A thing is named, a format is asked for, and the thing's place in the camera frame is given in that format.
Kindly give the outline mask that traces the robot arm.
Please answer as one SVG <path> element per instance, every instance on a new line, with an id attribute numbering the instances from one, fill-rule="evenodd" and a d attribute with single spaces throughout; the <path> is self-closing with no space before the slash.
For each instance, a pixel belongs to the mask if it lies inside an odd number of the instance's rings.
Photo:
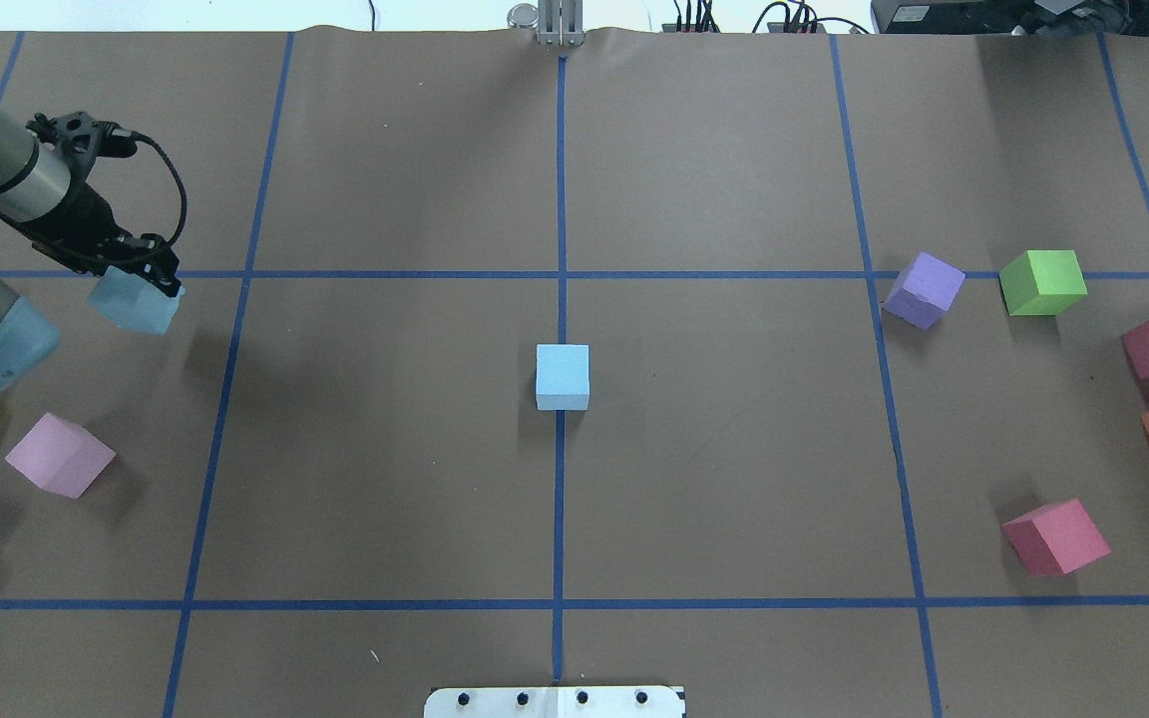
<path id="1" fill-rule="evenodd" d="M 115 217 L 93 186 L 97 161 L 151 150 L 177 195 L 173 227 L 137 233 Z M 15 119 L 0 105 L 0 239 L 20 244 L 63 271 L 95 281 L 90 303 L 123 330 L 161 335 L 184 296 L 177 244 L 188 218 L 188 192 L 160 142 L 74 111 Z M 60 331 L 0 268 L 0 394 L 57 349 Z"/>

